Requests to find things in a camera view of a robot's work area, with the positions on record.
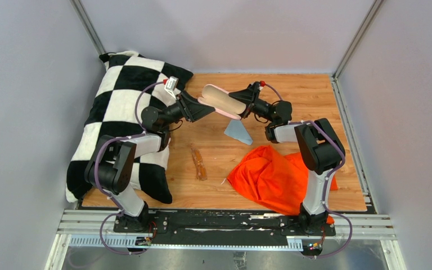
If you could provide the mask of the pink glasses case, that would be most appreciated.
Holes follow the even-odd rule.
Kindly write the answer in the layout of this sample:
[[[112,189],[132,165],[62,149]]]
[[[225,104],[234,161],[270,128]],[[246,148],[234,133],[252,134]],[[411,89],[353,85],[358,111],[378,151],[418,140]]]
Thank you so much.
[[[234,120],[241,120],[246,105],[229,96],[229,92],[213,84],[207,84],[201,91],[198,102],[215,108],[215,112]]]

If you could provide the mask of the light blue cleaning cloth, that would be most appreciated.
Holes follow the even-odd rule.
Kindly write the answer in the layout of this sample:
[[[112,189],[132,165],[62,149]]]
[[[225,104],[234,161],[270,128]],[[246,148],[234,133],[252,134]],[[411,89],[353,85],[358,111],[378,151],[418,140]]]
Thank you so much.
[[[240,120],[230,120],[224,134],[246,145],[252,145],[253,139]]]

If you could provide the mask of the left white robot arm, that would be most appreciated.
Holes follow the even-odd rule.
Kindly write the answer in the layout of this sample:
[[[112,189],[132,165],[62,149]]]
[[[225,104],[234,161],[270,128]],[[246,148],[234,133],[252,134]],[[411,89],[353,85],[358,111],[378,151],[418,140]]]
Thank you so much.
[[[144,108],[142,133],[100,137],[85,169],[85,181],[115,203],[117,215],[128,220],[134,231],[144,232],[150,225],[149,207],[130,184],[135,158],[164,150],[170,140],[170,124],[182,119],[195,122],[213,112],[215,107],[204,105],[187,92],[178,94],[175,103],[165,109]]]

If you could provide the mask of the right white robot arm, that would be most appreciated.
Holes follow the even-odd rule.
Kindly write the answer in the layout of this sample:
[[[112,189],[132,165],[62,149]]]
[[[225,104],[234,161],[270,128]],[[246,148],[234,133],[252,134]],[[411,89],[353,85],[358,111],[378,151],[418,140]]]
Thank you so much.
[[[268,123],[269,142],[296,142],[299,152],[282,155],[272,146],[259,146],[246,154],[226,180],[243,197],[280,214],[296,216],[296,226],[312,235],[332,224],[327,205],[335,172],[346,161],[345,149],[326,118],[292,121],[292,104],[282,97],[274,103],[260,99],[263,81],[230,92],[245,105],[242,118],[254,114]]]

